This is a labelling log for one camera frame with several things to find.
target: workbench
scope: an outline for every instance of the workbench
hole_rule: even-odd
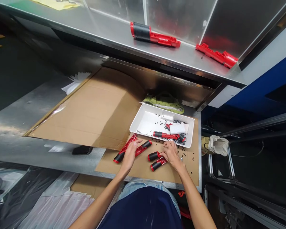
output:
[[[44,145],[48,140],[22,137],[40,118],[49,112],[65,96],[61,90],[71,81],[59,77],[32,90],[0,111],[0,161],[69,171],[97,177],[114,178],[115,174],[96,172],[95,168],[106,149],[94,148],[89,155],[72,155],[70,152],[49,152]],[[201,113],[185,107],[184,115],[199,119],[199,186],[201,192]],[[134,181],[136,177],[126,177]],[[183,185],[164,182],[167,188],[183,190]]]

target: red plastic part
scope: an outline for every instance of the red plastic part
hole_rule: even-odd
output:
[[[183,208],[183,207],[180,207],[179,206],[179,210],[180,210],[180,215],[182,215],[183,217],[186,217],[190,220],[192,220],[192,217],[191,217],[191,213],[189,210]]]
[[[170,128],[169,128],[169,126],[170,125],[172,125],[172,123],[171,124],[165,124],[165,126],[170,130]]]
[[[164,157],[161,157],[157,160],[157,163],[161,163],[161,165],[164,165],[167,162]]]
[[[163,132],[161,132],[162,133],[162,138],[168,138],[168,139],[175,139],[175,140],[177,140],[179,137],[180,137],[180,135],[179,134],[176,134],[176,135],[169,135],[169,134],[166,134],[166,133],[163,133]]]
[[[137,134],[133,134],[133,136],[131,136],[131,138],[128,140],[128,142],[124,145],[124,147],[120,150],[120,152],[118,154],[121,154],[123,152],[125,152],[128,148],[128,146],[130,145],[130,143],[134,142],[135,140],[137,140]]]
[[[132,35],[133,37],[136,37],[136,36],[134,35],[133,22],[130,22],[130,31],[131,31],[131,35]]]
[[[137,149],[136,149],[136,153],[134,154],[135,157],[139,156],[141,153],[143,153],[144,150],[146,150],[147,147],[142,147],[142,146],[139,146]]]
[[[165,160],[164,157],[161,157],[156,161],[156,163],[161,163],[161,166],[163,166],[166,162],[167,162],[167,160]],[[150,168],[152,169],[153,172],[155,171],[153,168],[153,164],[150,165]]]
[[[130,22],[130,31],[131,31],[131,35],[135,37],[134,29],[133,29],[133,22]],[[152,32],[152,29],[150,27],[149,27],[149,37],[150,37],[151,42],[158,43],[161,45],[180,47],[180,44],[181,44],[181,42],[178,41],[175,37],[170,37],[170,36],[163,35],[160,33]]]
[[[209,49],[209,46],[205,43],[203,43],[202,45],[196,45],[196,49],[205,53],[206,56],[213,58],[214,60],[218,61],[219,63],[223,64],[228,68],[232,68],[238,61],[238,58],[232,56],[226,51],[224,51],[223,53],[220,53],[218,51],[214,52],[212,49]]]

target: stainless steel shelf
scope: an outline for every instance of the stainless steel shelf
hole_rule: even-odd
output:
[[[228,69],[205,56],[192,45],[182,43],[180,48],[163,47],[134,40],[128,22],[77,7],[57,11],[29,0],[0,0],[0,9],[47,27],[66,32],[114,49],[206,77],[238,88],[246,86],[236,64]]]

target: black rubber grip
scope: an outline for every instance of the black rubber grip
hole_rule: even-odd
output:
[[[145,148],[145,147],[150,147],[152,145],[152,143],[151,143],[151,141],[150,140],[147,140],[144,144],[142,144],[141,146],[143,147],[143,148]]]
[[[149,161],[154,161],[154,160],[156,160],[156,159],[158,159],[159,157],[158,157],[158,151],[156,151],[156,152],[154,152],[154,153],[151,153],[151,154],[149,154],[148,155],[148,160]]]
[[[185,139],[185,136],[183,135],[183,134],[179,134],[179,139],[180,139],[180,141],[182,141],[183,142],[183,140]]]
[[[116,155],[116,157],[114,158],[114,162],[115,163],[119,163],[119,162],[121,162],[122,160],[123,160],[123,158],[124,158],[124,154],[125,154],[125,152],[123,152],[123,153],[121,153],[121,154],[118,154],[118,155]]]
[[[159,132],[159,131],[155,131],[155,137],[162,137],[162,132]]]
[[[154,163],[152,163],[151,168],[152,168],[153,171],[155,171],[161,165],[162,165],[161,162],[154,162]]]
[[[133,33],[136,39],[150,41],[149,26],[133,22]]]

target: white foam block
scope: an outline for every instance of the white foam block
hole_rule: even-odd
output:
[[[185,133],[187,134],[189,125],[188,124],[184,124],[184,123],[183,123],[183,125],[184,125],[184,128],[185,128]]]
[[[184,124],[173,124],[169,127],[171,134],[183,134],[185,133]]]

